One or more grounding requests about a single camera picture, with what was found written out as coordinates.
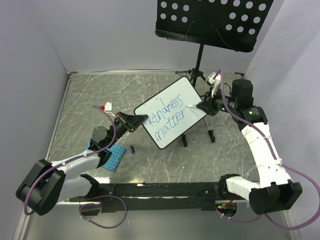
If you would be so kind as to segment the blue marker cap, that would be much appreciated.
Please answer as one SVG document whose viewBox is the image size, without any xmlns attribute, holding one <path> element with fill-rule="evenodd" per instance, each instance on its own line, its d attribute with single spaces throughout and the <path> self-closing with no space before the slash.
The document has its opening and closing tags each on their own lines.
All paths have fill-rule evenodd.
<svg viewBox="0 0 320 240">
<path fill-rule="evenodd" d="M 133 145 L 130 146 L 131 152 L 134 154 L 135 153 L 135 148 Z"/>
</svg>

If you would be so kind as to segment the white board with black frame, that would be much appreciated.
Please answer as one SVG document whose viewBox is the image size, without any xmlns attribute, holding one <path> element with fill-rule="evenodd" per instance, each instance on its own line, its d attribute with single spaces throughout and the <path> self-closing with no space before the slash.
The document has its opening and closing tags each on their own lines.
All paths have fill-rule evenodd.
<svg viewBox="0 0 320 240">
<path fill-rule="evenodd" d="M 183 76 L 140 104 L 133 112 L 135 115 L 148 115 L 142 126 L 162 150 L 206 116 L 198 108 L 186 107 L 196 105 L 201 100 L 188 78 Z"/>
</svg>

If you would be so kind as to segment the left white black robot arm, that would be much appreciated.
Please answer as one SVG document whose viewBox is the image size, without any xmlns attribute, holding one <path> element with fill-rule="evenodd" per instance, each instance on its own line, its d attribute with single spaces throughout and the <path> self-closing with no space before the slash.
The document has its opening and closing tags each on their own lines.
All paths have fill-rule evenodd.
<svg viewBox="0 0 320 240">
<path fill-rule="evenodd" d="M 88 148 L 75 156 L 49 162 L 37 161 L 18 187 L 15 196 L 23 202 L 26 216 L 47 214 L 53 207 L 74 197 L 95 200 L 99 183 L 85 172 L 102 167 L 112 153 L 110 148 L 127 132 L 133 133 L 148 118 L 146 114 L 130 115 L 121 111 L 115 118 L 106 115 L 111 126 L 97 126 L 92 131 Z"/>
</svg>

